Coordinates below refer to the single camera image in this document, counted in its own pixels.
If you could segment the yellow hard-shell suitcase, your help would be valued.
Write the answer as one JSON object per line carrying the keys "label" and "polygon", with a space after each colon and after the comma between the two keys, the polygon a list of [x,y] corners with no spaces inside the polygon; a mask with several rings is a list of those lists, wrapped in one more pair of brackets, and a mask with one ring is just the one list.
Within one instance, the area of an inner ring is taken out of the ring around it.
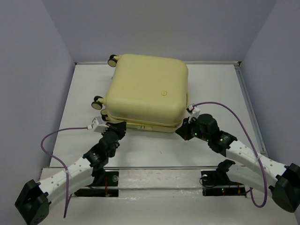
{"label": "yellow hard-shell suitcase", "polygon": [[188,106],[188,67],[179,60],[139,54],[112,54],[114,68],[105,97],[91,107],[104,121],[126,122],[128,128],[173,133]]}

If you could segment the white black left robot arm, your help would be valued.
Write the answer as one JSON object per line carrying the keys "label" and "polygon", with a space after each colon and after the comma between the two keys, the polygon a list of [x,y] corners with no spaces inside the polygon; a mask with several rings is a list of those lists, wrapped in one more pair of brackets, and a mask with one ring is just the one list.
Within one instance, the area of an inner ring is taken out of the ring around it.
{"label": "white black left robot arm", "polygon": [[26,182],[15,202],[15,207],[28,225],[38,225],[60,201],[68,206],[77,190],[103,182],[109,158],[114,157],[119,141],[126,134],[126,122],[93,124],[89,128],[102,137],[89,151],[70,166],[49,178]]}

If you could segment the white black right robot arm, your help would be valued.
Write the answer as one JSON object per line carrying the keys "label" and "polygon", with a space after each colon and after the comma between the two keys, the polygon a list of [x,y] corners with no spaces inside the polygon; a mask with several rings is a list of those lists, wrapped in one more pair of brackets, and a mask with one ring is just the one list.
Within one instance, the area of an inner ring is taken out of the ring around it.
{"label": "white black right robot arm", "polygon": [[198,138],[206,141],[215,153],[228,158],[231,165],[216,171],[219,183],[243,183],[266,193],[283,210],[294,213],[300,205],[300,167],[284,165],[247,147],[235,136],[219,129],[210,114],[185,118],[176,131],[188,141]]}

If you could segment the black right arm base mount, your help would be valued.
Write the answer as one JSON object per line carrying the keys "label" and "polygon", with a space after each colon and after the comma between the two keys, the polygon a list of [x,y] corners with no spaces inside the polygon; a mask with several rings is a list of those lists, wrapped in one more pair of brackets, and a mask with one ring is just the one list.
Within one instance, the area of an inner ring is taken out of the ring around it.
{"label": "black right arm base mount", "polygon": [[229,159],[218,164],[215,170],[201,171],[199,183],[203,196],[247,196],[245,186],[229,180],[227,173],[235,163]]}

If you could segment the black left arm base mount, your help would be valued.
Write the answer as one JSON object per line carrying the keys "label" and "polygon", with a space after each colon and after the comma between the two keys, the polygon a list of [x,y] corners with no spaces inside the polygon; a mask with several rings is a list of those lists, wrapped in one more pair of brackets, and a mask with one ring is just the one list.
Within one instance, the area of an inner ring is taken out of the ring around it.
{"label": "black left arm base mount", "polygon": [[106,171],[104,175],[94,178],[91,185],[76,192],[76,197],[118,197],[119,171]]}

